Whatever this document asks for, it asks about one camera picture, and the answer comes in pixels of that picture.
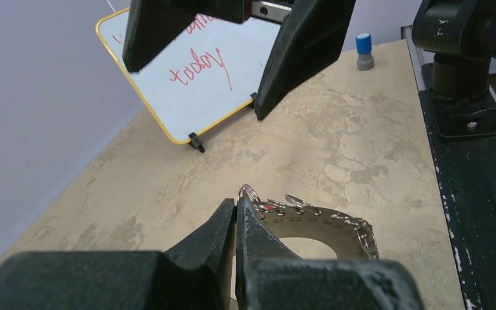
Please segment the silver disc with keyrings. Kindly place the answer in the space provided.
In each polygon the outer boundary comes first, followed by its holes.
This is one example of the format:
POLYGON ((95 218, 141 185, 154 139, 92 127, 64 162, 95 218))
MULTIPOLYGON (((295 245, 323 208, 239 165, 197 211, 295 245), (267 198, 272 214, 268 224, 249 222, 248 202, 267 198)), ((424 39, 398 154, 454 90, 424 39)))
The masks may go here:
POLYGON ((239 198, 251 203, 256 219, 274 237, 306 238, 330 247, 339 259, 378 259, 379 252, 373 226, 366 220, 347 213, 312 205, 309 202, 285 195, 285 201, 262 200, 248 184, 242 185, 239 198), (261 206, 273 210, 264 212, 261 206))

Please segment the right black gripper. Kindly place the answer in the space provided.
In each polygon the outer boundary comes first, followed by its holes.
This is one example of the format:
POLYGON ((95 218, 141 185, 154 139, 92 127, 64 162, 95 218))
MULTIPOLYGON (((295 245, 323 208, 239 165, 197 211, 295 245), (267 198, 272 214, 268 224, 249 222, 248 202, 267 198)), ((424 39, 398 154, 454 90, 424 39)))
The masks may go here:
POLYGON ((290 91, 338 60, 354 7, 355 0, 132 0, 122 60, 127 72, 139 72, 195 14, 238 24, 250 18, 281 23, 254 99, 262 121, 290 91))

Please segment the keys with red green tags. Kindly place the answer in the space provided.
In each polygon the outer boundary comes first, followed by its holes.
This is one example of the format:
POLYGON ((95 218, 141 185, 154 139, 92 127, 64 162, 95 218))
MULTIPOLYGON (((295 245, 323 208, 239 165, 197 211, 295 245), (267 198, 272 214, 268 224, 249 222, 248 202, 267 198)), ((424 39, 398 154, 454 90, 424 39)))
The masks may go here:
POLYGON ((270 210, 273 210, 273 209, 274 209, 274 207, 271 207, 271 206, 269 206, 269 205, 263 205, 263 206, 261 206, 260 208, 261 208, 261 210, 263 210, 264 212, 267 212, 267 211, 270 211, 270 210))

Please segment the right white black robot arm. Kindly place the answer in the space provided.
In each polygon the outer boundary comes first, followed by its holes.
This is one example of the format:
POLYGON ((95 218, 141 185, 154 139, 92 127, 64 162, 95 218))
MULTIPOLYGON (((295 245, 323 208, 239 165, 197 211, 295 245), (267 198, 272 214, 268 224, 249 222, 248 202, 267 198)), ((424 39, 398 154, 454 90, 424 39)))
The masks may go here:
MULTIPOLYGON (((339 58, 354 7, 354 1, 132 1, 122 60, 128 72, 139 72, 198 14, 279 24, 254 101, 263 120, 291 90, 339 58)), ((423 1, 412 40, 438 55, 490 59, 496 55, 496 1, 423 1)))

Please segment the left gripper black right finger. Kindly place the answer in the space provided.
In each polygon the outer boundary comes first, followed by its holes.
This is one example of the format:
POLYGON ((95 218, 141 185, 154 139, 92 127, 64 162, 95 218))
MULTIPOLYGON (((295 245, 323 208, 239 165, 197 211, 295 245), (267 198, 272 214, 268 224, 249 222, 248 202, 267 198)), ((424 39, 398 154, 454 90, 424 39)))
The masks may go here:
POLYGON ((240 309, 422 309, 417 285, 393 260, 303 259, 237 203, 235 295, 240 309))

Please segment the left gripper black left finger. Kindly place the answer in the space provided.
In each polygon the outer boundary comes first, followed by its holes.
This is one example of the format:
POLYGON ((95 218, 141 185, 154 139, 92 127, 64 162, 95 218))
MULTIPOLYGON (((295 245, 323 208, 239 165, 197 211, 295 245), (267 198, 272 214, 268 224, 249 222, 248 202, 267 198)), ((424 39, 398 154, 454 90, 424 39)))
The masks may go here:
POLYGON ((236 206, 167 251, 31 251, 0 266, 0 309, 227 309, 236 206))

